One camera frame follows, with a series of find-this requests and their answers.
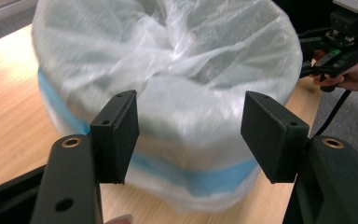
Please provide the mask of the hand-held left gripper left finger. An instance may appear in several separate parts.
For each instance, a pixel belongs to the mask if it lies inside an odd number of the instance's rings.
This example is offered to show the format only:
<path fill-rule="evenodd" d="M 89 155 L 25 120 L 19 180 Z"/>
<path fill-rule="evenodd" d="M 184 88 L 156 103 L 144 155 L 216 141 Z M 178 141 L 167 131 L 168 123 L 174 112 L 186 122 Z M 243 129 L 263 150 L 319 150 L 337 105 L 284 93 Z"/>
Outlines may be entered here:
<path fill-rule="evenodd" d="M 136 91 L 114 95 L 89 126 L 100 183 L 125 183 L 140 134 L 136 95 Z"/>

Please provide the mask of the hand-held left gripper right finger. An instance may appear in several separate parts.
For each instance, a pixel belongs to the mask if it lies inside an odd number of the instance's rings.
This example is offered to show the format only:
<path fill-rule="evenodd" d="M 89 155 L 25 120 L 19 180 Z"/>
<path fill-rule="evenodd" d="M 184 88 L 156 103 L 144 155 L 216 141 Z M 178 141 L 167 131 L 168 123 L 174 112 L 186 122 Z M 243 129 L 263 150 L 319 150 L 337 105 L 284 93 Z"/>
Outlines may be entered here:
<path fill-rule="evenodd" d="M 310 126 L 273 98 L 245 94 L 241 136 L 272 183 L 293 183 L 296 152 L 308 142 Z"/>

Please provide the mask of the translucent blue-banded plastic bag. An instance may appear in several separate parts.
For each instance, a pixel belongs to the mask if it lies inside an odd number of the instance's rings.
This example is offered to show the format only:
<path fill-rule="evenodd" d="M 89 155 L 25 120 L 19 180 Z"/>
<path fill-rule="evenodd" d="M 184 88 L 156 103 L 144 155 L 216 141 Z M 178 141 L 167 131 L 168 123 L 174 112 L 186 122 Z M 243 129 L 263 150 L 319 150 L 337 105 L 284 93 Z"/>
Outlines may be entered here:
<path fill-rule="evenodd" d="M 285 103 L 302 64 L 272 0 L 38 0 L 32 37 L 60 133 L 86 133 L 115 94 L 136 91 L 127 180 L 181 210 L 225 210 L 252 188 L 245 94 Z"/>

